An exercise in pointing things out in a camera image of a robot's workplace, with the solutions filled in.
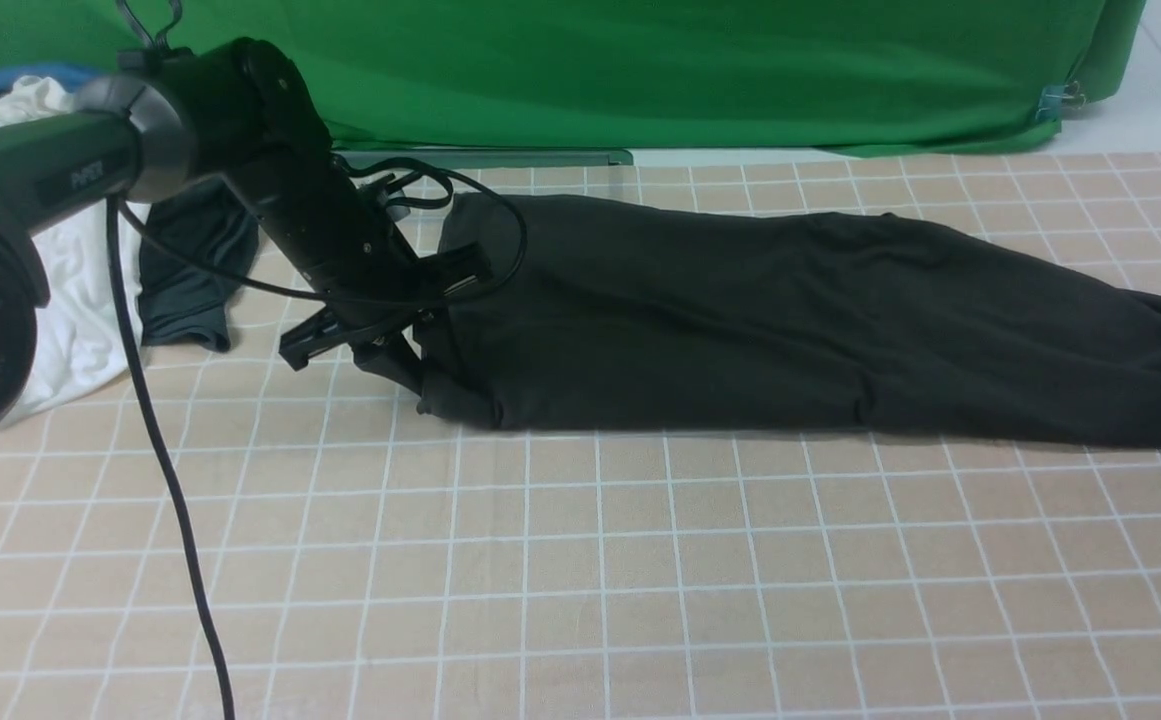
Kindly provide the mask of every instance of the black garment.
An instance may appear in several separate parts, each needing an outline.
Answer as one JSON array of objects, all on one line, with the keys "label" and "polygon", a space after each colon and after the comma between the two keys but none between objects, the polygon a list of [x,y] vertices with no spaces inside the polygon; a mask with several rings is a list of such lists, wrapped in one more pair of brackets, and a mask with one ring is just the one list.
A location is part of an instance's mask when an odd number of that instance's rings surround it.
[{"label": "black garment", "polygon": [[[421,411],[490,429],[873,429],[1161,448],[1161,297],[920,219],[513,197],[521,273],[416,338]],[[456,199],[440,247],[507,266]],[[460,377],[460,366],[467,374]]]},{"label": "black garment", "polygon": [[[247,274],[260,246],[259,223],[219,179],[195,183],[149,210],[150,232],[167,245],[237,274]],[[144,345],[199,343],[228,352],[224,305],[238,283],[188,268],[140,246],[140,319]]]}]

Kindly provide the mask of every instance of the grid mat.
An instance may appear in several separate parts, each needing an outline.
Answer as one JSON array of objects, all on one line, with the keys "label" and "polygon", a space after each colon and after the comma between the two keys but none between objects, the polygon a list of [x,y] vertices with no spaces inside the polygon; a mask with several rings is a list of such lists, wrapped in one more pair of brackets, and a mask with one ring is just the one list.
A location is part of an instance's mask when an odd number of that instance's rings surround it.
[{"label": "grid mat", "polygon": [[[1161,154],[479,175],[894,211],[1161,293]],[[150,359],[240,717],[1161,720],[1156,452],[478,434],[289,372],[312,310],[245,291],[228,355]],[[0,720],[219,717],[200,635],[128,382],[0,433]]]}]

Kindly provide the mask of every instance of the green backdrop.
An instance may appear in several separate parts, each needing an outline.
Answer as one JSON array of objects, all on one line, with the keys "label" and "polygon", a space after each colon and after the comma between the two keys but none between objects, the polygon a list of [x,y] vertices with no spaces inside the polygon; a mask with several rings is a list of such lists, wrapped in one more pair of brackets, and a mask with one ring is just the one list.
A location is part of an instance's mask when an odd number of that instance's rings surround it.
[{"label": "green backdrop", "polygon": [[[247,35],[305,73],[351,146],[1045,142],[1043,88],[1118,88],[1144,0],[183,0],[179,45]],[[164,0],[132,0],[146,26]],[[0,0],[0,65],[113,67],[111,0]]]}]

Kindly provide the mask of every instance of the black cable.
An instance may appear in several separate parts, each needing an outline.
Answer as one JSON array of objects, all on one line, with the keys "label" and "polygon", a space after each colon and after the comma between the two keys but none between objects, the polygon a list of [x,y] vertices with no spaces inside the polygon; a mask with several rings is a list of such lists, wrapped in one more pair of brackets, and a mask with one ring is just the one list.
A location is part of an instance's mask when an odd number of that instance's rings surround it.
[{"label": "black cable", "polygon": [[158,31],[158,37],[154,37],[154,45],[158,46],[159,50],[172,49],[167,35],[170,31],[173,31],[173,29],[176,29],[176,26],[183,17],[183,6],[181,5],[181,0],[168,0],[168,5],[172,6],[172,22],[168,22],[167,27],[160,29],[160,31]]},{"label": "black cable", "polygon": [[167,35],[172,29],[176,28],[183,17],[181,0],[168,0],[168,5],[172,6],[172,22],[167,23],[167,27],[160,29],[158,35],[154,36],[145,28],[145,23],[142,23],[140,19],[136,17],[136,13],[131,9],[128,0],[117,0],[118,13],[122,13],[122,17],[127,20],[127,26],[131,28],[131,33],[136,33],[136,37],[140,38],[142,45],[149,46],[152,50],[170,50]]},{"label": "black cable", "polygon": [[176,523],[183,541],[183,561],[188,566],[188,582],[193,589],[193,605],[197,606],[197,619],[202,624],[202,635],[205,646],[211,650],[211,662],[215,664],[215,678],[219,683],[219,701],[224,707],[224,720],[235,720],[233,687],[229,683],[229,669],[224,660],[224,648],[219,646],[219,635],[215,632],[211,610],[205,602],[205,584],[202,583],[202,568],[197,561],[197,543],[193,542],[193,525],[188,516],[188,503],[183,502],[183,489],[179,484],[176,466],[167,452],[167,442],[158,429],[158,416],[154,415],[154,402],[149,396],[149,383],[140,366],[140,346],[136,341],[136,332],[131,324],[131,310],[127,307],[127,288],[122,282],[122,251],[118,249],[118,209],[127,202],[117,196],[104,201],[104,242],[109,246],[109,285],[113,288],[113,304],[118,314],[118,331],[122,334],[122,348],[127,353],[127,366],[131,369],[131,384],[136,391],[136,401],[140,404],[140,415],[149,430],[150,445],[154,446],[154,455],[167,478],[167,492],[172,496],[172,505],[176,507]]},{"label": "black cable", "polygon": [[517,272],[519,272],[519,269],[522,266],[522,261],[526,259],[526,247],[528,247],[528,232],[526,232],[526,218],[522,217],[522,211],[517,209],[517,206],[513,206],[512,202],[504,199],[504,196],[499,195],[499,193],[497,193],[496,190],[490,190],[490,188],[488,188],[483,183],[475,181],[475,179],[471,179],[469,177],[464,177],[464,174],[457,173],[455,172],[455,170],[433,167],[433,165],[428,165],[427,163],[421,163],[420,160],[411,158],[392,158],[389,160],[383,160],[382,163],[376,163],[375,165],[373,165],[373,167],[369,167],[368,170],[353,170],[348,174],[349,177],[368,177],[369,174],[383,172],[383,170],[394,170],[394,168],[412,170],[411,174],[412,177],[416,177],[414,179],[419,179],[420,177],[428,177],[434,179],[442,178],[440,179],[439,183],[444,185],[444,189],[448,192],[448,195],[444,200],[444,203],[441,206],[446,206],[448,204],[448,202],[450,202],[453,197],[450,181],[452,179],[455,179],[455,181],[459,181],[461,183],[467,183],[467,186],[473,187],[475,190],[483,193],[483,195],[488,195],[492,201],[496,201],[497,204],[503,206],[504,209],[507,209],[513,215],[513,219],[517,223],[517,229],[519,229],[519,245],[517,245],[517,254],[515,258],[513,258],[513,262],[510,265],[507,272],[504,273],[502,278],[496,279],[496,281],[493,281],[492,283],[481,288],[476,288],[476,290],[474,291],[461,291],[457,293],[457,295],[450,295],[450,296],[444,295],[432,298],[424,298],[424,297],[383,298],[383,297],[370,297],[365,295],[342,295],[341,293],[332,293],[332,291],[295,290],[295,288],[266,283],[264,281],[257,281],[255,279],[246,278],[246,275],[229,272],[229,269],[216,268],[215,265],[210,265],[209,262],[199,260],[197,258],[193,258],[193,255],[187,255],[183,252],[168,246],[167,243],[160,242],[159,238],[154,236],[154,233],[151,233],[149,231],[149,228],[146,228],[145,223],[142,223],[140,218],[136,217],[136,214],[131,210],[131,206],[127,204],[127,201],[118,202],[118,213],[122,214],[122,217],[127,218],[127,222],[131,224],[131,228],[135,228],[136,232],[140,235],[140,237],[144,238],[146,243],[149,243],[150,247],[161,252],[161,254],[167,255],[168,258],[181,261],[182,264],[190,266],[190,268],[215,275],[216,278],[226,279],[228,281],[238,283],[241,287],[250,287],[252,288],[252,290],[268,291],[273,293],[273,295],[282,297],[293,297],[295,300],[313,300],[318,302],[346,302],[346,304],[391,307],[392,309],[416,310],[416,311],[439,310],[444,309],[444,307],[461,305],[464,304],[464,302],[473,302],[475,300],[481,300],[490,295],[493,295],[493,293],[500,290],[505,283],[510,282],[511,279],[513,279],[513,275],[515,275]]},{"label": "black cable", "polygon": [[154,36],[149,35],[147,29],[145,29],[145,23],[140,22],[139,17],[136,17],[136,13],[132,13],[131,5],[127,3],[127,0],[118,1],[118,13],[122,13],[122,17],[127,19],[127,26],[131,28],[131,33],[136,33],[136,37],[140,38],[140,43],[144,46],[154,45]]}]

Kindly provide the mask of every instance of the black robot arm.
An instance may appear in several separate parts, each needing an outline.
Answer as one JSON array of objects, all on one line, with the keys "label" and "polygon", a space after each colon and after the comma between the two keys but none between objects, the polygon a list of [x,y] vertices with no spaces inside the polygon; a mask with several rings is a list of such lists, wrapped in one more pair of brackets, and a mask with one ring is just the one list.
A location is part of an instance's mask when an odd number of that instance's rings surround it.
[{"label": "black robot arm", "polygon": [[283,336],[287,362],[301,369],[348,345],[360,369],[419,393],[421,361],[402,332],[440,322],[444,298],[488,281],[483,252],[417,258],[394,223],[392,178],[356,187],[304,79],[268,42],[132,51],[118,64],[78,92],[74,113],[0,128],[0,419],[31,368],[33,307],[49,301],[33,233],[108,196],[156,202],[209,177],[224,177],[329,297]]}]

